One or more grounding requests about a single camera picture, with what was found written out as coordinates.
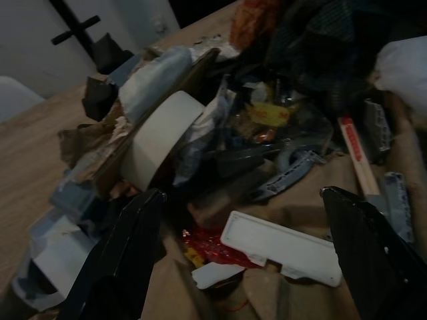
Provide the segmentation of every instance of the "yellow label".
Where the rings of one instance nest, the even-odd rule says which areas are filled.
[[[271,127],[283,127],[288,124],[290,112],[288,108],[272,105],[271,103],[255,102],[246,105],[252,122]]]

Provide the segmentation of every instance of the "trash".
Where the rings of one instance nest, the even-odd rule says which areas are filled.
[[[116,100],[101,122],[58,132],[61,160],[69,168],[74,168],[83,156],[102,149],[111,139],[120,117],[123,117],[123,108],[120,101]]]
[[[392,133],[382,106],[372,102],[371,99],[366,99],[365,104],[364,130],[361,130],[361,134],[366,143],[368,156],[374,163],[384,158],[385,153],[390,150]]]
[[[271,127],[284,127],[290,118],[289,109],[271,103],[253,102],[246,105],[246,111],[252,122]]]
[[[185,183],[193,177],[199,168],[203,152],[215,138],[216,127],[227,119],[236,95],[227,86],[227,78],[224,78],[215,99],[207,105],[178,143],[173,185]]]
[[[121,176],[140,190],[147,190],[164,159],[202,112],[203,105],[187,93],[171,95],[133,137],[121,163]]]
[[[213,158],[220,176],[227,178],[259,167],[265,162],[265,156],[278,153],[287,143],[287,141],[283,141],[231,150],[218,150],[213,152]]]
[[[100,122],[109,113],[118,95],[115,85],[88,77],[85,97],[81,100],[86,116]]]
[[[427,115],[426,48],[427,37],[391,42],[382,48],[375,66],[380,76],[377,89],[397,94],[422,115]]]
[[[191,272],[197,288],[207,289],[216,283],[226,280],[242,272],[245,267],[239,265],[220,265],[215,262],[208,263],[203,267]]]
[[[132,71],[143,61],[141,55],[134,55],[131,59],[127,60],[123,65],[110,73],[108,80],[118,87],[123,87],[126,81],[131,76]]]
[[[225,42],[221,35],[215,37],[202,37],[189,48],[193,62],[196,62],[202,55],[213,48],[218,48],[221,51],[216,59],[217,62],[233,59],[239,55],[239,51],[228,42]]]
[[[205,259],[203,259],[196,250],[191,247],[187,247],[184,252],[184,255],[189,259],[196,268],[202,268],[205,265]]]
[[[353,193],[358,192],[358,181],[349,155],[333,153],[326,156],[324,165],[314,165],[310,172],[287,191],[272,197],[266,205],[242,203],[236,211],[319,237],[327,237],[329,230],[325,207],[319,190],[325,185],[336,185]]]
[[[136,125],[193,65],[189,50],[172,47],[134,73],[119,90],[126,118]]]
[[[65,299],[95,243],[53,209],[30,229],[30,256]]]
[[[62,188],[56,188],[49,198],[50,204],[59,209],[73,222],[78,224],[100,200],[93,192],[90,182],[76,184],[68,181]]]
[[[193,231],[183,230],[184,243],[197,251],[204,259],[220,265],[239,265],[245,268],[258,268],[241,251],[224,245],[221,230],[209,230],[200,227]]]
[[[248,48],[260,35],[274,32],[280,15],[279,0],[245,0],[239,4],[230,31],[230,43],[236,48]]]
[[[271,161],[263,161],[264,164],[228,181],[213,191],[207,191],[192,199],[187,204],[197,225],[200,227],[215,229],[226,225],[227,218],[236,203],[246,191],[262,183],[274,172]]]
[[[109,75],[133,57],[133,53],[122,50],[109,33],[95,42],[92,45],[92,50],[96,69],[102,75]]]
[[[11,288],[22,302],[38,312],[52,309],[65,299],[56,289],[42,286],[41,277],[44,277],[44,274],[34,265],[27,250],[11,281]]]
[[[299,151],[295,162],[284,173],[280,173],[256,190],[249,193],[251,201],[266,200],[285,191],[302,179],[313,167],[314,163],[325,163],[325,159],[313,151]]]
[[[388,204],[387,221],[405,242],[413,243],[411,211],[403,175],[397,172],[387,172],[382,186]]]
[[[244,252],[260,266],[267,259],[282,265],[280,273],[292,279],[308,277],[331,287],[341,282],[334,244],[245,213],[233,211],[221,242]]]

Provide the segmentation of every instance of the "cloth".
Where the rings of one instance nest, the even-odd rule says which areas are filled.
[[[379,50],[417,34],[399,32],[407,26],[373,1],[297,1],[272,37],[266,65],[303,94],[326,94],[325,104],[342,111],[368,88]]]

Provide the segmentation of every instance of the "plastic packaging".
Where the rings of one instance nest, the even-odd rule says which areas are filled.
[[[196,250],[204,259],[220,265],[240,265],[245,268],[259,268],[248,257],[235,249],[223,245],[222,230],[196,228],[192,232],[183,230],[184,242]]]
[[[427,36],[395,41],[378,54],[375,86],[389,90],[427,115]]]

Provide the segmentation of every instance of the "wooden tabletop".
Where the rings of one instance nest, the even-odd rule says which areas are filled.
[[[228,36],[236,3],[170,35],[155,45],[191,45],[203,36]],[[28,227],[51,206],[64,163],[59,159],[58,131],[93,123],[81,99],[85,86],[60,93],[18,117],[0,124],[0,293],[28,246]]]

